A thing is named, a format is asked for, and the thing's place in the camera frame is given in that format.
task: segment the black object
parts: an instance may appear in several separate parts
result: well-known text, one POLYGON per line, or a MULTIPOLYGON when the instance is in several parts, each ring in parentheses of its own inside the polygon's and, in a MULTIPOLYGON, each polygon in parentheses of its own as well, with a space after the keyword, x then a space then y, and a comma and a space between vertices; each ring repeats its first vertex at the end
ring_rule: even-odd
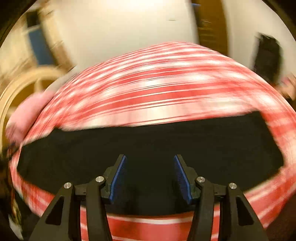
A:
POLYGON ((37 11, 26 12, 27 27, 33 27, 40 24, 37 11))
POLYGON ((2 199, 0 199, 0 237, 1 240, 5 241, 19 241, 18 237, 10 228, 7 210, 5 204, 3 205, 2 199))
MULTIPOLYGON (((182 156, 177 155, 177 158, 185 175, 192 175, 187 172, 182 156)), ((197 177, 196 174, 194 181, 201 196, 197 200, 187 241, 210 241, 215 200, 221 202, 220 241, 268 241, 258 217, 238 187, 212 184, 206 179, 198 182, 197 177)), ((84 197, 89 241, 112 241, 101 197, 108 178, 114 176, 101 182, 94 179, 80 187, 65 184, 40 218, 29 241, 80 241, 79 201, 84 197)))
POLYGON ((254 72, 269 84, 273 84, 276 82, 280 63, 281 54, 278 41, 271 36, 260 34, 254 72))
POLYGON ((227 186, 212 184, 188 167, 181 155, 176 155, 174 159, 180 168, 177 173, 182 172, 187 180, 187 190, 197 203, 187 241, 211 240, 216 201, 220 202, 219 241, 268 241, 256 213, 235 183, 227 186), (199 199, 193 191, 194 186, 201 190, 199 199))
POLYGON ((49 136, 23 146, 17 170, 26 181, 55 195, 69 180, 79 185, 104 173, 120 153, 128 157, 124 194, 106 210, 122 215, 193 210, 177 184, 172 162, 176 153, 212 183, 235 182, 242 191, 272 177, 283 165, 260 112, 253 112, 139 127, 54 129, 49 136))

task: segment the blue gripper pad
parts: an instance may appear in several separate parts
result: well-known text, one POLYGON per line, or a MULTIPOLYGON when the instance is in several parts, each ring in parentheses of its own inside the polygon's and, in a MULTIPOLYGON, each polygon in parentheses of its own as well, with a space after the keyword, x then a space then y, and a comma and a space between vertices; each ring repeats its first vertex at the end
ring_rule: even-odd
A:
POLYGON ((123 189, 126 160, 126 156, 120 154, 114 166, 108 167, 103 175, 106 178, 106 183, 101 190, 101 196, 105 204, 113 204, 123 189))
POLYGON ((174 156, 174 164, 183 199, 188 205, 196 204, 200 197, 200 189, 195 185, 195 179, 198 177, 196 171, 186 165, 181 155, 174 156))

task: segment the silver bolt head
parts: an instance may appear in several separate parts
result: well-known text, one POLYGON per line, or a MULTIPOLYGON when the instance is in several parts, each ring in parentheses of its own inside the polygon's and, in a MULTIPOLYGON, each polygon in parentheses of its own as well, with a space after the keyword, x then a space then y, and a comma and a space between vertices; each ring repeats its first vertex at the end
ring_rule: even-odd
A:
POLYGON ((64 188, 66 188, 66 189, 70 188, 71 186, 72 186, 71 183, 65 183, 65 184, 64 184, 64 188))
POLYGON ((199 183, 204 183, 205 182, 205 178, 204 177, 198 177, 196 179, 199 183))
POLYGON ((96 177, 96 182, 101 183, 102 181, 104 181, 104 177, 102 176, 96 177))
POLYGON ((229 187, 231 189, 236 189, 237 188, 237 185, 235 183, 229 183, 229 187))

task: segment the blue panel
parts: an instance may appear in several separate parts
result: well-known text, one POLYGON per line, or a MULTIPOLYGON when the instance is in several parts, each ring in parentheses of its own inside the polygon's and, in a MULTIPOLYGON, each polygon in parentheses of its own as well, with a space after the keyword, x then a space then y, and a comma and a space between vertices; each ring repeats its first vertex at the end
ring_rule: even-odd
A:
POLYGON ((32 49, 39 65, 55 64, 41 29, 29 32, 32 49))
POLYGON ((126 156, 123 156, 111 183, 111 190, 110 190, 110 197, 109 197, 109 200, 111 201, 111 203, 114 203, 115 199, 118 198, 118 194, 120 193, 120 189, 122 188, 124 183, 125 174, 126 174, 126 156))
POLYGON ((183 196, 183 199, 187 202, 187 204, 192 205, 190 183, 188 181, 188 178, 182 168, 182 165, 177 155, 174 157, 174 160, 175 160, 175 171, 177 174, 177 180, 181 190, 181 194, 183 196))

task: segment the white wall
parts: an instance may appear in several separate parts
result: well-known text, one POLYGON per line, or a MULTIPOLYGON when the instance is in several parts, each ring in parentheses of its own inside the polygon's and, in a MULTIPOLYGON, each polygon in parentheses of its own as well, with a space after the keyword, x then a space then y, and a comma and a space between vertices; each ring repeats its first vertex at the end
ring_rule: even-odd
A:
POLYGON ((52 0, 74 62, 86 68, 168 41, 198 42, 189 0, 52 0))
POLYGON ((276 38, 282 47, 281 77, 296 74, 296 42, 290 31, 262 0, 223 0, 229 35, 229 55, 248 68, 257 53, 258 32, 276 38))

